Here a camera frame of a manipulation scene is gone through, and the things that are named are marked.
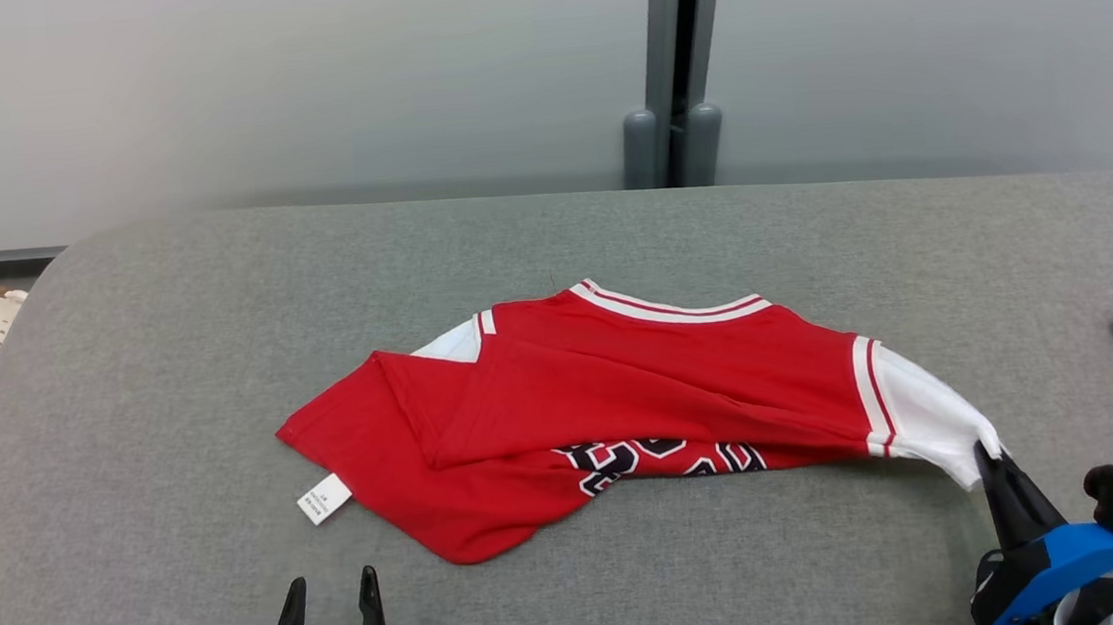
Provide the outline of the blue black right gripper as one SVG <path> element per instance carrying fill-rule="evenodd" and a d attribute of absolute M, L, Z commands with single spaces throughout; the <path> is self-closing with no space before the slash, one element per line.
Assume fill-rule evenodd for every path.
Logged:
<path fill-rule="evenodd" d="M 975 443 L 975 462 L 999 548 L 976 571 L 975 625 L 1027 625 L 1066 595 L 1113 571 L 1113 532 L 1065 525 L 1052 500 L 1008 455 Z"/>

